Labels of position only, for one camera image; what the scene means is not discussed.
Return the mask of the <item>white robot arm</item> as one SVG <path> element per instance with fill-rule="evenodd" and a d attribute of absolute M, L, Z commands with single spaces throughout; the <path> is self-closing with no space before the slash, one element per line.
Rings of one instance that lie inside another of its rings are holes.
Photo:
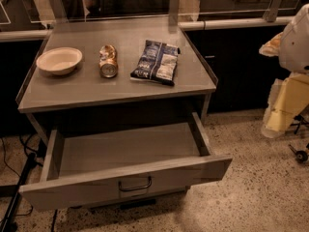
<path fill-rule="evenodd" d="M 261 133 L 281 136 L 309 105 L 309 5 L 304 5 L 284 30 L 263 44 L 259 53 L 277 56 L 290 75 L 271 85 Z"/>

